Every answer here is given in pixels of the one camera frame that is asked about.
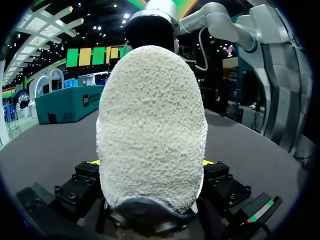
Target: colorful banner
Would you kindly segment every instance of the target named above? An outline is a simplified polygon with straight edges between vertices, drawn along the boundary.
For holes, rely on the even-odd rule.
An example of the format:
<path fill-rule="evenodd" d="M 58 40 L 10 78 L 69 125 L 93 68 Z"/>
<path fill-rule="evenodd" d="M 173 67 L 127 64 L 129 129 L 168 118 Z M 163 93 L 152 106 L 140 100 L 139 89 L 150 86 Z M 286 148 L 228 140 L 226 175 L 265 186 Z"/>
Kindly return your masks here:
<path fill-rule="evenodd" d="M 95 47 L 92 54 L 92 65 L 105 63 L 105 47 Z"/>
<path fill-rule="evenodd" d="M 79 66 L 89 66 L 90 60 L 91 60 L 91 47 L 81 48 L 80 55 L 79 55 Z"/>
<path fill-rule="evenodd" d="M 66 54 L 66 67 L 78 66 L 78 48 L 69 48 Z"/>
<path fill-rule="evenodd" d="M 121 59 L 125 54 L 128 53 L 128 48 L 123 45 L 107 46 L 107 47 L 95 47 L 93 50 L 89 48 L 81 48 L 80 54 L 78 54 L 78 49 L 69 48 L 66 57 L 66 67 L 81 67 L 90 65 L 91 55 L 92 55 L 92 65 L 98 64 L 109 64 L 110 59 Z"/>
<path fill-rule="evenodd" d="M 144 9 L 147 5 L 147 1 L 145 0 L 127 0 L 128 2 L 132 3 L 140 10 Z M 190 10 L 197 4 L 199 0 L 173 0 L 175 3 L 179 19 L 184 18 L 190 12 Z"/>

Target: wall display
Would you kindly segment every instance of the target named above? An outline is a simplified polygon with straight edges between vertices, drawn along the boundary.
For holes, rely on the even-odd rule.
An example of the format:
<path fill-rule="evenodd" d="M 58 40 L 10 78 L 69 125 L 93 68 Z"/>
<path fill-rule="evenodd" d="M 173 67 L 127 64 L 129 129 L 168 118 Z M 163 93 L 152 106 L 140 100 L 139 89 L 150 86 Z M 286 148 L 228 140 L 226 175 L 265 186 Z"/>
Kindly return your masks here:
<path fill-rule="evenodd" d="M 107 47 L 69 48 L 66 55 L 66 67 L 81 67 L 99 64 L 110 64 L 110 59 L 121 59 L 128 53 L 124 45 Z"/>

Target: white ceiling truss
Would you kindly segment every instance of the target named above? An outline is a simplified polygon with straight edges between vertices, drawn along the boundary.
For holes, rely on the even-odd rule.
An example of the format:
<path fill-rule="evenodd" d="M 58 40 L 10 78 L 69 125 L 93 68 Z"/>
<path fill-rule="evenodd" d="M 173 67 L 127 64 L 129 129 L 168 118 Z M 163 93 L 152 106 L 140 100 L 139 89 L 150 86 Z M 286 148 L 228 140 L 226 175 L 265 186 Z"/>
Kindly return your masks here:
<path fill-rule="evenodd" d="M 31 63 L 34 60 L 34 56 L 39 57 L 41 51 L 49 50 L 50 45 L 47 45 L 47 42 L 51 41 L 60 44 L 62 39 L 57 36 L 62 33 L 66 33 L 72 38 L 75 37 L 77 32 L 73 30 L 73 28 L 84 23 L 83 18 L 79 18 L 68 24 L 61 21 L 61 18 L 73 11 L 72 6 L 63 9 L 56 15 L 52 15 L 45 10 L 49 5 L 50 4 L 35 12 L 28 9 L 13 29 L 17 32 L 30 34 L 30 37 L 17 50 L 4 71 L 2 81 L 3 86 L 10 84 L 19 72 L 27 67 L 28 63 Z"/>

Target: gray carpet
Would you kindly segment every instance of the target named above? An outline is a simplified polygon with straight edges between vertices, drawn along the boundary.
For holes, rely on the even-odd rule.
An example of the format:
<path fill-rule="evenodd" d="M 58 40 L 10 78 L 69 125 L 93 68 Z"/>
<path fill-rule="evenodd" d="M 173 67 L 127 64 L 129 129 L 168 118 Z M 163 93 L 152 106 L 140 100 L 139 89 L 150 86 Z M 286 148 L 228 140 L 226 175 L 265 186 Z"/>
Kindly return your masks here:
<path fill-rule="evenodd" d="M 38 182 L 53 193 L 82 161 L 97 160 L 95 111 L 77 123 L 35 125 L 0 151 L 0 172 L 8 191 Z M 283 203 L 269 220 L 274 230 L 294 206 L 307 173 L 282 148 L 258 133 L 206 110 L 208 134 L 205 159 L 222 161 L 252 196 L 279 195 Z"/>

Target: green display panel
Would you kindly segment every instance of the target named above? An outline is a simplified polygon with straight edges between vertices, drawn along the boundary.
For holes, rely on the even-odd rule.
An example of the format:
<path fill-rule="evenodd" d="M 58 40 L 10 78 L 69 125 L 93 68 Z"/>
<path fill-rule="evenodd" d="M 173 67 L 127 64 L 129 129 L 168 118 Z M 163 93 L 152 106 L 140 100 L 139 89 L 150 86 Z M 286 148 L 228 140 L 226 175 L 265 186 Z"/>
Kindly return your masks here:
<path fill-rule="evenodd" d="M 95 47 L 92 54 L 92 65 L 105 63 L 105 47 Z"/>
<path fill-rule="evenodd" d="M 122 59 L 125 55 L 125 48 L 124 47 L 120 47 L 120 58 Z"/>
<path fill-rule="evenodd" d="M 66 54 L 66 67 L 76 67 L 78 65 L 78 48 L 69 48 Z"/>

